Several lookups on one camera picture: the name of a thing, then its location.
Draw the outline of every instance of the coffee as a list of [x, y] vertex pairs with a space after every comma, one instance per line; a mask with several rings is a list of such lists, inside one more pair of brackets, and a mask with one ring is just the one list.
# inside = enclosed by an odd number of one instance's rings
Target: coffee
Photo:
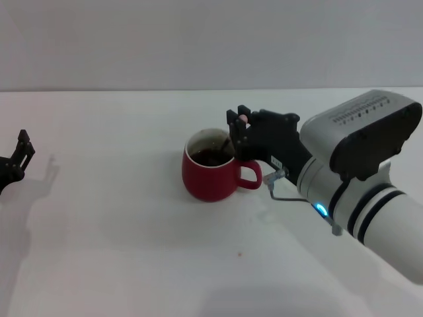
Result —
[[203, 166], [219, 166], [228, 163], [232, 155], [220, 149], [204, 149], [191, 155], [192, 160]]

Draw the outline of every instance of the mug handle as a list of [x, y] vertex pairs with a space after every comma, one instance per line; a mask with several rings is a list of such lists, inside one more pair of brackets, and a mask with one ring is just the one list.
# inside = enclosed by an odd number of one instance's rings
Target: mug handle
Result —
[[247, 162], [237, 161], [239, 166], [250, 168], [256, 173], [257, 180], [253, 182], [252, 180], [244, 180], [241, 178], [241, 173], [237, 176], [237, 185], [248, 190], [257, 190], [262, 184], [262, 169], [257, 162], [249, 160]]

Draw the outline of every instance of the blue led light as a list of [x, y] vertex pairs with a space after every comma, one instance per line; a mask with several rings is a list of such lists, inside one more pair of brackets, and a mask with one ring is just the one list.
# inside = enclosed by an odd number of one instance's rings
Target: blue led light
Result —
[[315, 209], [324, 217], [328, 217], [328, 212], [326, 210], [326, 208], [323, 207], [322, 204], [320, 203], [316, 203], [315, 204]]

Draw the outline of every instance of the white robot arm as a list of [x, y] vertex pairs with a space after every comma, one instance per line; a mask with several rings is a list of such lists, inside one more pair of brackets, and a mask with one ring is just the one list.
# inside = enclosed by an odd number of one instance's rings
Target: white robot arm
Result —
[[382, 90], [311, 118], [301, 133], [295, 114], [251, 113], [244, 106], [227, 113], [237, 158], [276, 170], [265, 178], [271, 194], [274, 180], [286, 176], [334, 234], [348, 231], [417, 284], [423, 284], [423, 206], [392, 185], [389, 159], [421, 117], [419, 103]]

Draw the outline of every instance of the white table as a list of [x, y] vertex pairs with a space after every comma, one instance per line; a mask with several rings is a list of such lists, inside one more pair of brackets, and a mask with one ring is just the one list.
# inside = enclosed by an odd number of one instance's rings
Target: white table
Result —
[[[0, 155], [21, 128], [36, 154], [0, 196], [0, 317], [421, 316], [423, 287], [309, 205], [265, 187], [200, 203], [180, 178], [185, 141], [229, 108], [303, 123], [366, 90], [1, 93]], [[420, 202], [422, 126], [391, 172]]]

